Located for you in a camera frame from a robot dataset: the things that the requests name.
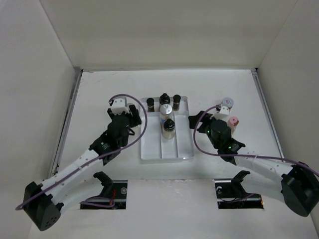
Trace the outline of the pink-lid spice jar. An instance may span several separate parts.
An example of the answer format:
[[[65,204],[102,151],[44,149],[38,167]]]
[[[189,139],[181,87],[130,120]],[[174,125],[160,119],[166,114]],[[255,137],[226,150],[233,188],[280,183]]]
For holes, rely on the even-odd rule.
[[[230,117],[227,126],[231,129],[231,133],[233,134],[236,130],[237,125],[239,124],[239,119],[237,117]]]

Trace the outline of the black pump-top clear bottle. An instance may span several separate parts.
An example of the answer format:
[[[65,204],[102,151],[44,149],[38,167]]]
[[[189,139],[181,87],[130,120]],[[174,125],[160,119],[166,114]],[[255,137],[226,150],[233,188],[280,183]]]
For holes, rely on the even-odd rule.
[[[159,97],[159,105],[165,105],[168,104],[170,105],[170,97],[167,93],[163,93],[160,97]]]

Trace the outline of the small black-cap spice bottle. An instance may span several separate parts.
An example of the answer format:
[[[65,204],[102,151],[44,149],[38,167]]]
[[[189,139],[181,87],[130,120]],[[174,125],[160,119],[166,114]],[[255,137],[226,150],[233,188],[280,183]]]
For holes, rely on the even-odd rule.
[[[155,101],[153,98],[147,98],[147,107],[148,107],[148,112],[152,113],[155,111]]]

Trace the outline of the silver-lid blue-label jar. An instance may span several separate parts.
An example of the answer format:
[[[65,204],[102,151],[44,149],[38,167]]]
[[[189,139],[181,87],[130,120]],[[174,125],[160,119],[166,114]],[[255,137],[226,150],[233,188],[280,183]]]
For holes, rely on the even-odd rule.
[[[171,114],[172,114],[172,107],[169,104],[163,104],[161,105],[160,109],[159,109],[159,119],[160,119],[160,123],[164,124],[164,122],[167,119],[171,118]]]

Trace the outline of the white divided organizer tray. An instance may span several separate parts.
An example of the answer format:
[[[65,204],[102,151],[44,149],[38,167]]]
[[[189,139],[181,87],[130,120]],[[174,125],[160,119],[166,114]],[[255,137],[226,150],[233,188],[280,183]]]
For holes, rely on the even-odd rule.
[[[175,163],[191,161],[194,157],[193,139],[189,128],[188,98],[182,96],[179,109],[172,111],[169,123],[164,123],[160,113],[159,98],[154,97],[154,111],[147,116],[140,110],[142,129],[140,139],[142,163]]]

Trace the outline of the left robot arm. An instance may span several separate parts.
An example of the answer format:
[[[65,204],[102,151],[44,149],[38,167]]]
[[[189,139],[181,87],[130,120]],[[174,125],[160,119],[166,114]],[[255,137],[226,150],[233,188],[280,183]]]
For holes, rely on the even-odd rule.
[[[134,104],[108,108],[111,122],[89,148],[64,170],[37,184],[30,182],[25,190],[23,202],[16,210],[23,210],[42,232],[51,228],[62,213],[76,204],[94,206],[93,199],[107,199],[102,208],[112,208],[110,197],[112,179],[103,168],[122,151],[138,142],[129,143],[135,135],[132,130],[140,126],[140,112]]]

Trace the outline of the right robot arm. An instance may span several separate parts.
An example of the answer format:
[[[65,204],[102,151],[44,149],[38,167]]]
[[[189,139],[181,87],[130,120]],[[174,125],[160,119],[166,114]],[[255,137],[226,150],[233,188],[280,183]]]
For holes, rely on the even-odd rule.
[[[258,155],[232,137],[224,120],[208,111],[188,117],[194,133],[205,134],[214,156],[243,167],[231,180],[231,191],[237,197],[248,193],[266,195],[283,202],[299,216],[307,217],[319,202],[319,174],[303,162],[287,158]]]

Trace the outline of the red-label lid spice jar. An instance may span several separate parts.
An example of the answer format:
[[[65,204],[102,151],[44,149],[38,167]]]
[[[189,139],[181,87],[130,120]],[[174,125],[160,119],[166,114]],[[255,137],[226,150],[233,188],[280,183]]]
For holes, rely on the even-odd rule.
[[[221,101],[221,105],[231,110],[234,106],[234,100],[231,97],[224,97]]]

